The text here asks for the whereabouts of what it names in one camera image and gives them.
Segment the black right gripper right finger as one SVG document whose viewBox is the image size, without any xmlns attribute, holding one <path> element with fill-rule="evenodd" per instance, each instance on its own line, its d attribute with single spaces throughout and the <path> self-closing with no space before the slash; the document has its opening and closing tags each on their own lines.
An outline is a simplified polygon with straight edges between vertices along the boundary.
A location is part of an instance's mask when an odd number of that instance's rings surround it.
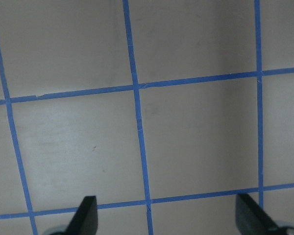
<svg viewBox="0 0 294 235">
<path fill-rule="evenodd" d="M 278 235 L 278 225 L 249 194 L 236 195 L 235 223 L 241 235 Z"/>
</svg>

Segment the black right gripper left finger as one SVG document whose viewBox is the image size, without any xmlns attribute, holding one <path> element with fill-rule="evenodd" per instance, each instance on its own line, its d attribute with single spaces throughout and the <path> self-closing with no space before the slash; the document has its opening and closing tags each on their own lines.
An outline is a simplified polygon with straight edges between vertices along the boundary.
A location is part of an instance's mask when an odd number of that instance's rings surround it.
<svg viewBox="0 0 294 235">
<path fill-rule="evenodd" d="M 85 196 L 65 230 L 66 235 L 95 235 L 98 230 L 96 196 Z"/>
</svg>

